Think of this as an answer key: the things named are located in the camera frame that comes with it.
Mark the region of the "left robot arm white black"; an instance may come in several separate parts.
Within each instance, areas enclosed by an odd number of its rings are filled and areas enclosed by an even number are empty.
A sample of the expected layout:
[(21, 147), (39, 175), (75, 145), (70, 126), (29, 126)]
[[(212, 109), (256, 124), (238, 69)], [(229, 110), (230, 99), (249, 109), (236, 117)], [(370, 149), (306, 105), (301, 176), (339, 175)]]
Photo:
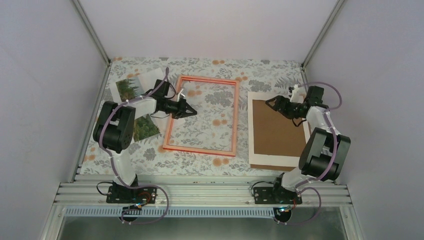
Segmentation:
[(108, 154), (114, 174), (113, 184), (121, 187), (119, 196), (128, 203), (134, 202), (140, 191), (128, 152), (136, 119), (157, 112), (163, 112), (175, 120), (198, 113), (180, 93), (176, 100), (168, 97), (170, 86), (166, 79), (158, 79), (154, 88), (133, 99), (126, 99), (122, 103), (104, 102), (94, 126), (93, 140)]

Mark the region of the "landscape photo print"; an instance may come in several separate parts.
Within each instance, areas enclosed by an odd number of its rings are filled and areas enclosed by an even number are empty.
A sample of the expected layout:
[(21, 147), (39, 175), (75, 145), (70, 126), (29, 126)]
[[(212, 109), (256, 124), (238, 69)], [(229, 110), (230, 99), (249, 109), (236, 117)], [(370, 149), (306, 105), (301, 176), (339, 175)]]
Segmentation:
[[(154, 90), (157, 84), (164, 80), (166, 74), (161, 68), (156, 68), (149, 72), (128, 75), (125, 79), (114, 81), (109, 85), (112, 99), (116, 103), (126, 100), (133, 100), (149, 90)], [(166, 133), (167, 123), (170, 118), (168, 113), (162, 111), (153, 111), (142, 114), (147, 107), (139, 107), (139, 104), (133, 106), (136, 108), (135, 120), (133, 125), (133, 141), (139, 142), (153, 137), (161, 137)]]

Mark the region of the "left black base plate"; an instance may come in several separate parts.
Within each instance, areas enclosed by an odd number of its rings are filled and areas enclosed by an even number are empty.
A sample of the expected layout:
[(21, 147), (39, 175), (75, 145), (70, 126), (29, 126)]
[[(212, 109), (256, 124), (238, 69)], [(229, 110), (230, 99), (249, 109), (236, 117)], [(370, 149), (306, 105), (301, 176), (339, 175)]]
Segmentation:
[(157, 195), (156, 187), (129, 189), (121, 185), (113, 185), (108, 189), (108, 204), (154, 204)]

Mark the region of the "floral patterned table cloth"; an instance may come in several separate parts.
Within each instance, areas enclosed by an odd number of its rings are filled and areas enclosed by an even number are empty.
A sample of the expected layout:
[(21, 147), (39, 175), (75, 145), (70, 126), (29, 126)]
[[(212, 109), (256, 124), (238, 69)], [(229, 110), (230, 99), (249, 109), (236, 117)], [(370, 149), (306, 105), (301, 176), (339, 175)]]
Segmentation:
[[(154, 86), (148, 74), (169, 69), (176, 84), (181, 75), (235, 80), (239, 82), (236, 155), (234, 157), (164, 149), (169, 117), (157, 113), (151, 119), (158, 126), (141, 140), (129, 145), (129, 158), (138, 175), (167, 176), (275, 176), (276, 171), (251, 168), (248, 153), (248, 94), (287, 96), (289, 87), (303, 81), (301, 64), (289, 60), (116, 57), (105, 86), (104, 100), (112, 100), (118, 81), (142, 80), (146, 89)], [(174, 127), (170, 142), (188, 147), (228, 150), (233, 128), (230, 111), (234, 107), (231, 86), (187, 83), (187, 102), (198, 112)]]

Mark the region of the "brown backing board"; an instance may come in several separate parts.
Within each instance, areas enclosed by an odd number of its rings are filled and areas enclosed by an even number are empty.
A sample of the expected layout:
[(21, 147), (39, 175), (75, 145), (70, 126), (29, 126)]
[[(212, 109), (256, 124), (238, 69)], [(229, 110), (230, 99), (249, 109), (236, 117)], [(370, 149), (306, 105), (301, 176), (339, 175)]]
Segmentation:
[(299, 157), (306, 146), (304, 127), (296, 127), (264, 100), (252, 101), (252, 122), (255, 154)]

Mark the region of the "aluminium rail base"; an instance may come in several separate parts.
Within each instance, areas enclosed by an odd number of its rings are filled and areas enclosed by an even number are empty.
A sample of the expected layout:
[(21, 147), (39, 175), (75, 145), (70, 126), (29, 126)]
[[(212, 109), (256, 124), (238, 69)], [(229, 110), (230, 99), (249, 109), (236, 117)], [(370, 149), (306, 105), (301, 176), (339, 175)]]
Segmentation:
[[(110, 175), (78, 174), (71, 183), (61, 183), (54, 203), (59, 205), (105, 205), (106, 197), (97, 189), (105, 192)], [(139, 175), (141, 184), (153, 184), (163, 188), (168, 194), (172, 207), (253, 207), (254, 198), (251, 186), (263, 186), (274, 180), (273, 176), (165, 176)], [(345, 185), (332, 182), (314, 182), (312, 190), (302, 193), (301, 207), (316, 207), (322, 200), (324, 207), (352, 206), (349, 190)]]

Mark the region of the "red picture frame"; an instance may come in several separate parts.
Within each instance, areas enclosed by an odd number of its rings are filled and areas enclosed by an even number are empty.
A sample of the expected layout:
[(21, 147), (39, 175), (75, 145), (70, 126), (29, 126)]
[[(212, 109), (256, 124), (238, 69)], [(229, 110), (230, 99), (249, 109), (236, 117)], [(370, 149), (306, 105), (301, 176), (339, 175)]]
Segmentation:
[(180, 75), (179, 92), (197, 115), (168, 121), (162, 147), (166, 150), (234, 157), (237, 147), (239, 82)]

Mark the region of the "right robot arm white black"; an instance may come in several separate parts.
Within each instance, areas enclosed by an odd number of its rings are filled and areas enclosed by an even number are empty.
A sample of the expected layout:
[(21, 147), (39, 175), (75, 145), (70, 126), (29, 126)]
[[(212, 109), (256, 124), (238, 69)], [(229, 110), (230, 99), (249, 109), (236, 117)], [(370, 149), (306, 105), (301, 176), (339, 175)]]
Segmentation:
[(272, 110), (294, 121), (301, 119), (312, 127), (312, 133), (303, 149), (298, 166), (277, 177), (271, 189), (271, 198), (282, 204), (300, 197), (299, 188), (316, 181), (335, 181), (351, 145), (351, 139), (337, 130), (331, 119), (331, 108), (324, 104), (324, 88), (301, 85), (289, 88), (290, 97), (278, 95), (266, 100)]

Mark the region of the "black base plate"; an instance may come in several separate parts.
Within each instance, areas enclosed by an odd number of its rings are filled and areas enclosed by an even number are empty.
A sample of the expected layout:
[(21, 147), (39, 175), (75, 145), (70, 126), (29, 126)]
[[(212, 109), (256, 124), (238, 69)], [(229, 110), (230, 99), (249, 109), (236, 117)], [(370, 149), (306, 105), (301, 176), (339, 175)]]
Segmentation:
[(294, 191), (282, 187), (256, 186), (253, 188), (254, 202), (257, 205), (301, 205), (303, 200)]
[(108, 204), (154, 204), (157, 195), (156, 187), (129, 189), (121, 185), (113, 185), (108, 189)]

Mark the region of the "white mat board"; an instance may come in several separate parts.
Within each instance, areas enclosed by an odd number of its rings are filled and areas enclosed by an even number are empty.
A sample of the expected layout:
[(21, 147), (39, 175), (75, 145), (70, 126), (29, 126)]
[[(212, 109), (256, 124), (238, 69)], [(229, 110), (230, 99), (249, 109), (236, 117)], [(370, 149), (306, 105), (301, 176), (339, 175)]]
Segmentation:
[[(253, 135), (253, 100), (269, 100), (277, 95), (275, 93), (248, 92), (248, 162), (251, 168), (273, 171), (291, 171), (299, 164), (300, 156), (279, 156), (264, 155), (254, 153)], [(305, 132), (306, 143), (308, 142), (311, 130), (310, 125), (305, 121), (302, 123)]]

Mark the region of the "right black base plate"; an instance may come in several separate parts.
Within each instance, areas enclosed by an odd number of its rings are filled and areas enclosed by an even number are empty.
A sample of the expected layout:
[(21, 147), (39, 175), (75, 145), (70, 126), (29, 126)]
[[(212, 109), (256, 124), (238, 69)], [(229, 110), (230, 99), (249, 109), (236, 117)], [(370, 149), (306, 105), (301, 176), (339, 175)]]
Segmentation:
[(253, 188), (254, 202), (257, 205), (301, 205), (303, 200), (294, 191), (282, 187), (256, 186)]

